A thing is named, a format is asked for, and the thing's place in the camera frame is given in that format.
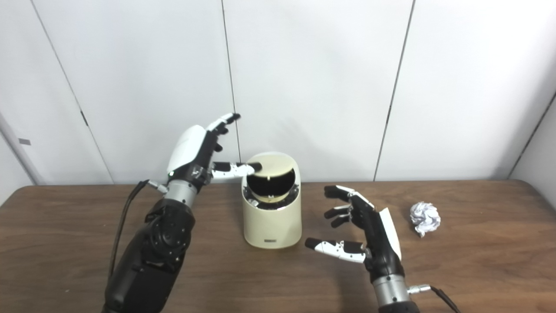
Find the robotic finger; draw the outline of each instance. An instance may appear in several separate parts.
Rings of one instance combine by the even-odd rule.
[[[228,113],[226,115],[221,116],[216,121],[212,122],[209,126],[207,126],[207,131],[217,131],[220,135],[225,135],[228,133],[228,129],[226,125],[232,124],[234,121],[239,119],[241,115],[237,113]]]
[[[344,223],[349,223],[351,220],[351,216],[349,214],[340,215],[337,219],[333,220],[330,225],[332,228],[338,228]]]
[[[340,199],[344,202],[349,202],[350,193],[355,190],[343,186],[332,185],[324,187],[324,196],[331,199]]]
[[[345,214],[349,214],[349,211],[351,210],[351,204],[346,204],[344,206],[339,206],[339,207],[334,207],[332,209],[329,209],[328,211],[324,212],[324,218],[329,219],[335,216],[342,216]]]
[[[363,263],[365,260],[364,244],[362,242],[336,242],[334,240],[307,238],[305,247],[344,261]]]
[[[227,179],[253,175],[262,169],[261,163],[213,162],[212,177]]]

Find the white wall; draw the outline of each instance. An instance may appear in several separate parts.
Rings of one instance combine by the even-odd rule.
[[[411,0],[224,1],[244,160],[302,179],[372,180]]]
[[[116,183],[164,180],[181,133],[234,110],[220,0],[35,4]],[[233,125],[220,144],[239,161]]]
[[[32,185],[12,149],[0,134],[0,205],[20,187]]]
[[[234,110],[217,160],[506,178],[556,91],[553,1],[417,0],[391,107],[411,0],[34,3],[76,96],[32,3],[0,3],[0,129],[39,183],[163,180],[185,129]]]
[[[376,179],[505,179],[555,91],[555,1],[417,0]]]
[[[0,129],[40,184],[112,183],[30,1],[0,2]]]
[[[540,123],[511,178],[531,184],[556,208],[556,100]]]

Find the black cable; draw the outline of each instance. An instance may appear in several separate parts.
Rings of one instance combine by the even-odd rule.
[[[127,197],[126,204],[123,206],[122,216],[120,216],[120,223],[118,224],[118,230],[116,231],[116,237],[114,238],[114,244],[112,245],[112,254],[110,255],[110,265],[108,267],[108,278],[112,277],[114,273],[114,265],[116,263],[116,254],[118,252],[118,244],[120,242],[120,236],[122,235],[123,224],[126,221],[127,210],[130,208],[131,201],[135,196],[143,189],[143,187],[148,183],[147,180],[137,183],[135,188],[131,191],[130,195]]]
[[[430,286],[430,289],[434,291],[434,293],[437,296],[439,296],[442,300],[444,300],[444,302],[446,302],[446,304],[450,307],[450,309],[454,310],[455,313],[461,313],[461,311],[458,309],[455,303],[450,299],[450,297],[448,297],[447,294],[444,293],[444,291],[442,291],[442,289],[438,289],[432,286]]]

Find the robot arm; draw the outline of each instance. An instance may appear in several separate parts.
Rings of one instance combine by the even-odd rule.
[[[419,308],[410,295],[428,290],[433,290],[452,310],[459,313],[455,304],[440,289],[429,285],[406,287],[398,236],[388,209],[377,212],[372,203],[350,188],[326,186],[324,190],[326,198],[349,202],[325,212],[324,217],[336,217],[331,223],[333,228],[352,222],[363,229],[366,245],[361,242],[308,238],[305,241],[306,247],[341,260],[363,263],[370,273],[379,313],[419,313]]]
[[[195,218],[191,210],[195,197],[213,177],[232,178],[250,175],[262,168],[260,163],[212,163],[212,154],[221,151],[219,135],[239,118],[227,114],[206,129],[193,126],[178,140],[168,164],[168,186],[146,180],[130,195],[120,227],[131,199],[144,186],[151,185],[164,194],[145,217],[112,273],[105,290],[106,313],[158,313],[183,265],[191,242]],[[113,259],[117,248],[113,250]]]

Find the white paper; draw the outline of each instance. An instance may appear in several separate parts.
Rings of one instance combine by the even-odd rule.
[[[440,226],[438,210],[432,203],[419,202],[411,207],[411,221],[421,237],[426,232],[435,231]]]

